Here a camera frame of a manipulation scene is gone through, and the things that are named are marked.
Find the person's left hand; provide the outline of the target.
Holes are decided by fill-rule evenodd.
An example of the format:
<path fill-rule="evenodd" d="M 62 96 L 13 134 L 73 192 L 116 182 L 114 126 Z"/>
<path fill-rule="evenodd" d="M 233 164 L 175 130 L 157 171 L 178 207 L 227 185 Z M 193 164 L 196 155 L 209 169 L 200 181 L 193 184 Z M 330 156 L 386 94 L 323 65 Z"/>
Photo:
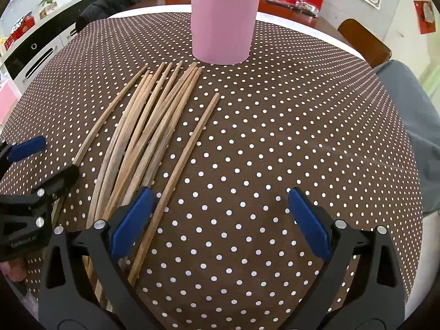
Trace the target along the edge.
<path fill-rule="evenodd" d="M 28 276 L 25 259 L 23 257 L 1 262 L 0 268 L 2 274 L 9 278 L 11 282 L 21 282 Z"/>

